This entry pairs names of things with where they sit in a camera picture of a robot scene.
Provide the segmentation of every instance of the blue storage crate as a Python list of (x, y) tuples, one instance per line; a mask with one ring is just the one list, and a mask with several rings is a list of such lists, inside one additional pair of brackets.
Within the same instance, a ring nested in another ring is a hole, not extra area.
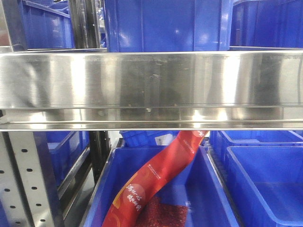
[(246, 227), (303, 227), (303, 147), (229, 147), (227, 186)]
[(110, 52), (229, 49), (233, 0), (105, 0)]
[(54, 3), (50, 6), (50, 8), (55, 9), (59, 12), (70, 14), (70, 8), (67, 0)]
[(51, 6), (53, 5), (53, 0), (28, 0), (29, 2), (36, 3), (42, 6)]
[(28, 48), (74, 48), (70, 15), (27, 0), (18, 5)]
[(303, 47), (303, 0), (235, 2), (231, 45)]
[(278, 1), (278, 47), (303, 47), (303, 0)]
[(303, 130), (294, 130), (294, 132), (300, 136), (303, 136)]
[(120, 131), (127, 147), (168, 145), (179, 131)]
[(82, 131), (82, 150), (84, 150), (89, 145), (89, 132)]
[[(84, 227), (100, 227), (116, 194), (129, 178), (164, 147), (118, 148), (109, 158)], [(156, 196), (162, 203), (189, 206), (186, 227), (238, 227), (205, 150)]]
[(293, 131), (213, 131), (210, 140), (223, 165), (229, 146), (303, 146), (303, 137)]
[(1, 201), (0, 201), (0, 227), (9, 227), (9, 223), (6, 218), (6, 214), (5, 214), (4, 208), (1, 204)]
[(277, 0), (235, 2), (231, 45), (275, 47), (277, 16)]
[(79, 131), (50, 131), (46, 137), (58, 186), (82, 152), (82, 134)]

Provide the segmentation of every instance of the red plastic packaging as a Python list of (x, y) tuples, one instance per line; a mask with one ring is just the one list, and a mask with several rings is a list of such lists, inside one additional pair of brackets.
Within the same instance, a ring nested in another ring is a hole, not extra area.
[(102, 227), (134, 227), (143, 207), (194, 159), (207, 131), (180, 131), (143, 165), (115, 197)]

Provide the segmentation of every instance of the stainless steel shelf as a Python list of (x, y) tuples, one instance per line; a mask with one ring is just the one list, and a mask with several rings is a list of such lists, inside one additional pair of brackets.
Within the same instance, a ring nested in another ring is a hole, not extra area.
[(1, 131), (303, 128), (303, 50), (0, 54)]

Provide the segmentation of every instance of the shelving unit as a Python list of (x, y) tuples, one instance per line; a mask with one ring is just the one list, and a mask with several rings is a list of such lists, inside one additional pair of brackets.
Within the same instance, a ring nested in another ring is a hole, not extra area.
[(0, 193), (13, 194), (2, 204), (12, 226), (64, 226), (91, 167), (99, 176), (106, 163), (108, 143), (96, 140), (98, 152), (85, 149), (57, 189), (41, 131), (303, 129), (303, 50), (7, 52), (27, 49), (9, 41), (0, 48), (0, 167), (10, 192)]

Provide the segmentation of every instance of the white label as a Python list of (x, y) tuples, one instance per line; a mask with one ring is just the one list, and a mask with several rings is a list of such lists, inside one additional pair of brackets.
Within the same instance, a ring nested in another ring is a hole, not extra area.
[(169, 145), (173, 141), (172, 134), (166, 134), (163, 136), (155, 137), (156, 144), (159, 145)]

